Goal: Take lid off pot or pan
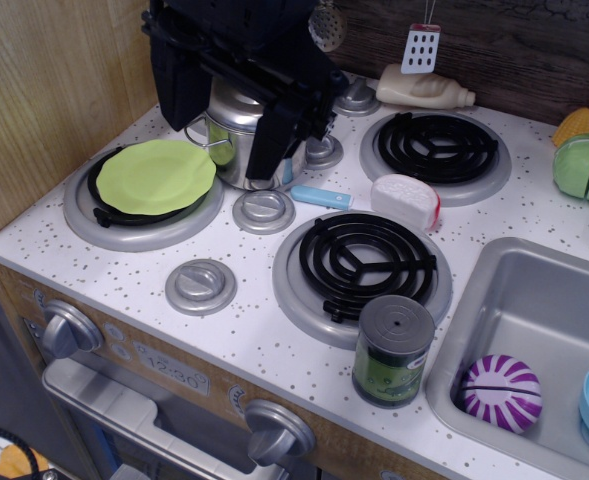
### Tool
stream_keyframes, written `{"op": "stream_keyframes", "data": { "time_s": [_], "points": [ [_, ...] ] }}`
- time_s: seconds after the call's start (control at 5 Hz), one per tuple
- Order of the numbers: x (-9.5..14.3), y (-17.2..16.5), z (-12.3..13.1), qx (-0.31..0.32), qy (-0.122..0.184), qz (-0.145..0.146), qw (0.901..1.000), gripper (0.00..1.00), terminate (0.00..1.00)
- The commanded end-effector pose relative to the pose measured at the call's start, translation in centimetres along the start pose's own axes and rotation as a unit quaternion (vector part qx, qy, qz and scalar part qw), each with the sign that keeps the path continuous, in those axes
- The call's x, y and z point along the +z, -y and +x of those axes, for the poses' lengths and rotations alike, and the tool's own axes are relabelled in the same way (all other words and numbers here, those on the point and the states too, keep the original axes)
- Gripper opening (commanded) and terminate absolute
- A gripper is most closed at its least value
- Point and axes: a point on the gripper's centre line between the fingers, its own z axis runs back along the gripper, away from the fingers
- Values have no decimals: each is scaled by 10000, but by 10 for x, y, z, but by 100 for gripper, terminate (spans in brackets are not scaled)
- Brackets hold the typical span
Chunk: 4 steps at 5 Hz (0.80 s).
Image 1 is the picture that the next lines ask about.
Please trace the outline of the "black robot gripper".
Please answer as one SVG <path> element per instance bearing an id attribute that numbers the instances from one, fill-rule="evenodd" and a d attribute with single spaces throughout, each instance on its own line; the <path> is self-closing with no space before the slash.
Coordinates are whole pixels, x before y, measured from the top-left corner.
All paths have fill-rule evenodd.
<path id="1" fill-rule="evenodd" d="M 303 139 L 322 138 L 347 88 L 310 35 L 314 1 L 152 1 L 142 13 L 161 113 L 179 131 L 208 106 L 213 78 L 264 106 L 246 177 L 270 180 Z"/>

